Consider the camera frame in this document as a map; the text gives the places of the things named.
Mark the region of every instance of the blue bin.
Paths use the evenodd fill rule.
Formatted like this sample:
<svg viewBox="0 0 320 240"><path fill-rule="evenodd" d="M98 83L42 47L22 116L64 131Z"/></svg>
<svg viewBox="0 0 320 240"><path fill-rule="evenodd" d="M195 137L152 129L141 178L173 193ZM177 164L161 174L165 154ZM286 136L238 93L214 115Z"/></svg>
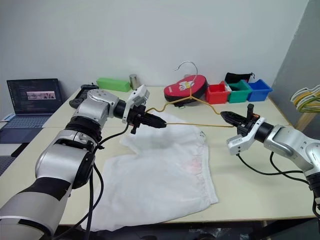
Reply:
<svg viewBox="0 0 320 240"><path fill-rule="evenodd" d="M262 79L248 84L252 88L252 92L248 95L249 102L264 101L268 94L272 92L272 88L269 87Z"/></svg>

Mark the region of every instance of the laptop keyboard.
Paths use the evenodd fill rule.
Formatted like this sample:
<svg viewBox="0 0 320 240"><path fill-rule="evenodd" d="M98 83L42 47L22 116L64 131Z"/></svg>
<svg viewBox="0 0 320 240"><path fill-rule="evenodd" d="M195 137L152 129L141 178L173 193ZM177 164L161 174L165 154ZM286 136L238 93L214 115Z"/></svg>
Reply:
<svg viewBox="0 0 320 240"><path fill-rule="evenodd" d="M36 117L15 117L9 121L4 127L6 129L25 129L25 128L42 128L43 124L50 116Z"/></svg>

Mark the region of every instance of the wire hanger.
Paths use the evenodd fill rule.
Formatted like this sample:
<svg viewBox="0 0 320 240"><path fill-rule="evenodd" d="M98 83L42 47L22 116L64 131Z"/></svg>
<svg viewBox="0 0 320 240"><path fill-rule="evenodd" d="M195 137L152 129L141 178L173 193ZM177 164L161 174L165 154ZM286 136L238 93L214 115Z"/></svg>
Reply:
<svg viewBox="0 0 320 240"><path fill-rule="evenodd" d="M197 76L198 76L198 68L197 68L197 66L195 65L195 63L194 63L193 61L188 61L188 60L187 60L187 61L183 61L183 62L180 63L180 65L175 69L175 71L179 70L180 67L181 67L183 64L185 64L185 63L190 63L190 64L192 64L192 65L195 67L195 70L196 70L196 74L195 74L195 76L194 76L194 78L193 78L193 80L191 81L191 84L190 84L190 86L189 86L189 88L190 88L190 95L187 96L187 97L181 98L181 99L179 99L179 100L166 102L161 110L158 110L158 109L156 109L155 107L151 107L151 108L149 108L149 109L146 111L146 113L149 112L149 111L151 111L151 110L155 110L155 111L157 111L158 113L161 113L161 112L163 112L163 111L166 109L166 107L167 107L169 104L175 104L175 103L179 103L179 102L182 102L182 101L185 101L185 100L195 100L195 101L197 101L197 102L199 102L199 103L208 105L210 108L212 108L212 110L214 111L215 114L220 115L220 113L216 111L216 109L214 108L214 106L210 105L209 103L207 103L207 102L205 102L205 101L200 100L199 98L196 98L196 97L192 96L192 85L195 83L195 80L196 80L196 78L197 78ZM194 126L220 127L220 128L233 128L233 127L234 127L234 126L232 126L232 125L199 124L199 123L188 123L188 122L167 122L166 124L167 124L167 125L194 125Z"/></svg>

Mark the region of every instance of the green bin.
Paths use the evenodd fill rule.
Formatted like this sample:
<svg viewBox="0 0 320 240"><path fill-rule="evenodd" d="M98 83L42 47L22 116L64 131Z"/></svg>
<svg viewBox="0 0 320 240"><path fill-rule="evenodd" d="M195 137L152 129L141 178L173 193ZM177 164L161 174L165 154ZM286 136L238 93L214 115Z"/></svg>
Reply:
<svg viewBox="0 0 320 240"><path fill-rule="evenodd" d="M228 96L228 102L231 104L245 102L248 95L252 92L251 87L245 80L241 80L237 83L230 83L228 86L231 89L231 93Z"/></svg>

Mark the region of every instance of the black cable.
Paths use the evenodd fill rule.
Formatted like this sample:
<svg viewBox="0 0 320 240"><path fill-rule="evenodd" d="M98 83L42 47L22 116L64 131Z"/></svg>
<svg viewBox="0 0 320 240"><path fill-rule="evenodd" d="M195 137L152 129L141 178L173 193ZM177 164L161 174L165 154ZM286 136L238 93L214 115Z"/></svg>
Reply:
<svg viewBox="0 0 320 240"><path fill-rule="evenodd" d="M104 180L103 180L103 178L102 178L102 175L101 175L101 173L99 172L96 164L93 164L93 168L94 168L96 174L97 174L98 177L99 177L100 185L101 185L99 196L98 196L98 198L96 199L96 201L95 201L95 203L94 203L94 205L93 205L93 209L95 209L96 206L98 205L101 197L102 197L102 194L103 194L103 192L104 192L104 187L105 187L105 186L104 186ZM89 214L89 213L87 213L83 218L81 218L80 221L78 221L78 222L77 222L75 225L73 225L71 228L69 228L68 230L64 231L64 232L61 233L59 236L56 236L56 237L53 238L52 240L59 240L59 239L63 238L65 235L67 235L67 234L69 234L70 232L72 232L75 228L77 228L80 224L82 224L82 222L83 222L84 220L86 220L86 218L88 217L88 214Z"/></svg>
<svg viewBox="0 0 320 240"><path fill-rule="evenodd" d="M283 171L281 171L279 168L277 168L277 166L274 163L273 156L274 156L274 152L272 151L271 154L270 154L270 163L275 168L275 170L277 170L279 173L281 173L283 176L287 177L288 179L296 180L296 181L299 181L299 182L302 182L302 183L305 183L305 184L309 185L309 182L307 180L304 180L304 179L301 179L301 178L297 178L297 177L293 177L293 176L289 176L289 175L285 174Z"/></svg>
<svg viewBox="0 0 320 240"><path fill-rule="evenodd" d="M119 133L116 133L116 134L114 134L114 135L111 135L111 136L106 137L106 138L103 139L101 142L99 142L99 145L101 146L101 145L104 144L106 141L108 141L108 140L110 140L110 139L113 139L113 138L115 138L115 137L117 137L117 136L120 136L120 135L124 134L124 133L128 130L128 128L129 128L129 123L126 124L125 129L124 129L122 132L119 132Z"/></svg>
<svg viewBox="0 0 320 240"><path fill-rule="evenodd" d="M265 172L261 172L261 171L258 171L256 169L254 169L253 167L251 167L250 165L248 165L243 159L242 157L237 154L238 158L241 160L241 162L244 163L244 165L246 165L248 168L250 168L251 170L255 171L256 173L259 173L259 174L263 174L263 175L283 175L291 180L295 180L295 181L299 181L299 182L302 182L302 183L305 183L309 186L309 182L307 180L304 180L304 179L301 179L301 178L297 178L297 177L292 177L292 176L289 176L287 174L289 173L299 173L299 174L303 174L303 171L300 171L300 170L294 170L294 171L281 171L279 168L277 168L277 166L275 165L274 161L273 161L273 156L274 156L274 152L272 151L271 154L270 154L270 163L271 165L278 171L275 173L265 173ZM316 203L316 196L313 195L313 204L312 204L312 212L313 214L316 216L316 218L318 219L318 221L320 221L320 214L317 213L317 203Z"/></svg>
<svg viewBox="0 0 320 240"><path fill-rule="evenodd" d="M93 150L92 153L95 154L98 149L102 149L102 148L101 148L101 145L102 145L103 143L105 143L106 141L108 141L108 140L110 140L110 139L112 139L112 138L115 138L115 137L117 137L117 136L120 136L120 135L124 134L124 133L128 130L128 128L129 128L129 124L126 125L125 129L124 129L122 132L119 132L119 133L116 133L116 134L114 134L114 135L108 136L108 137L106 137L105 139L103 139L102 141L100 141L99 144L95 147L95 149ZM103 192L104 192L104 180L103 180L102 175L101 175L101 173L99 172L99 170L98 170L98 168L97 168L97 166L96 166L95 163L93 164L93 168L94 168L96 174L97 174L98 177L99 177L100 185L101 185L99 196L98 196L97 200L95 201L95 203L94 203L94 205L93 205L93 209L95 209L96 206L98 205L101 197L102 197ZM88 214L89 214L89 213L87 213L80 221L78 221L75 225L73 225L73 226L72 226L71 228L69 228L67 231L61 233L59 236L54 237L52 240L59 240L59 239L63 238L65 235L67 235L67 234L69 234L70 232L72 232L75 228L77 228L80 224L82 224L82 222L83 222L84 220L86 220L86 218L88 217Z"/></svg>
<svg viewBox="0 0 320 240"><path fill-rule="evenodd" d="M272 172L272 173L267 173L267 172L262 172L259 170L254 169L252 166L250 166L249 164L247 164L242 157L240 156L240 154L237 154L237 157L241 160L241 162L243 162L244 165L246 165L248 168L250 168L251 170L255 171L258 174L262 174L262 175L267 175L267 176L273 176L273 175L283 175L283 174L296 174L296 173L301 173L301 171L298 170L292 170L292 171L282 171L282 172Z"/></svg>
<svg viewBox="0 0 320 240"><path fill-rule="evenodd" d="M94 175L91 173L89 178L89 212L88 212L88 220L86 222L86 229L84 234L84 240L89 240L90 238L90 228L92 222L92 212L94 211Z"/></svg>

